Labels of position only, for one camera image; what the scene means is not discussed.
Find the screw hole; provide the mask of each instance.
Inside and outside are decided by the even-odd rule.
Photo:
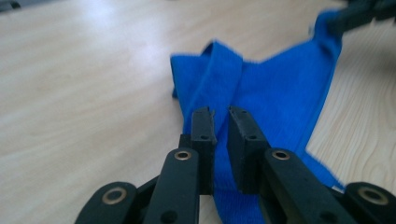
[[[289,153],[283,150],[276,150],[272,153],[273,157],[280,160],[280,161],[286,161],[290,159]]]
[[[334,213],[323,211],[319,215],[320,219],[325,221],[326,223],[337,223],[338,218]]]
[[[179,151],[175,153],[175,158],[180,161],[186,161],[191,158],[191,153],[188,151]]]
[[[177,220],[177,213],[175,211],[164,212],[161,216],[162,223],[174,223]]]
[[[102,202],[105,204],[116,204],[122,202],[126,197],[126,189],[116,187],[108,190],[102,197]]]
[[[369,203],[386,205],[389,203],[388,197],[377,189],[361,187],[358,189],[359,195]]]

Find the black plastic part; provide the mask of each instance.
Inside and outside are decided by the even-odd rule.
[[[373,19],[383,21],[396,16],[396,0],[349,1],[348,7],[327,21],[328,31],[333,35],[370,23]]]
[[[198,153],[190,148],[166,156],[143,223],[198,223],[198,162]]]
[[[157,185],[158,176],[152,178],[146,184],[137,189],[137,196],[135,197],[134,210],[138,211],[137,217],[134,217],[136,223],[143,223],[146,212],[149,208],[149,201],[151,200],[152,193]]]
[[[385,189],[359,182],[346,186],[346,210],[359,223],[396,223],[396,198]]]
[[[191,147],[191,135],[181,134],[178,140],[178,147]]]
[[[126,195],[120,193],[120,189],[125,190]],[[134,218],[138,217],[138,211],[133,205],[136,194],[136,188],[129,183],[115,182],[105,185],[82,208],[76,224],[136,223]]]
[[[288,223],[356,223],[293,152],[274,148],[264,158],[262,178],[269,180]]]
[[[262,154],[271,146],[245,109],[230,106],[229,113],[227,148],[233,179],[243,193],[258,194]]]
[[[192,113],[191,148],[199,153],[200,194],[213,194],[214,159],[217,140],[213,116],[208,107],[202,107]]]

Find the light wood surface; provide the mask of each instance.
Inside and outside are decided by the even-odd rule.
[[[70,0],[0,15],[0,223],[73,223],[103,185],[140,186],[177,147],[169,56],[217,38],[261,60],[334,1]],[[396,193],[396,29],[344,37],[308,150]],[[200,223],[220,223],[201,200]]]

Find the wood grain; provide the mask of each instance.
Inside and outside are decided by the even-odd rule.
[[[103,185],[142,185],[177,146],[169,55],[217,38],[262,60],[333,1],[69,0],[0,15],[0,223],[73,223]],[[344,37],[308,150],[396,193],[396,29]],[[220,223],[202,197],[201,223]]]

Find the blue towel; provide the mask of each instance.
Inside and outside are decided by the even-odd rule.
[[[335,11],[319,14],[312,39],[263,62],[244,61],[219,41],[201,55],[173,55],[171,65],[184,118],[191,131],[193,110],[215,111],[215,203],[223,223],[263,223],[258,197],[240,194],[227,153],[229,105],[248,110],[272,147],[294,151],[325,185],[342,185],[305,147],[314,130],[341,52],[341,36],[328,34],[325,21]]]

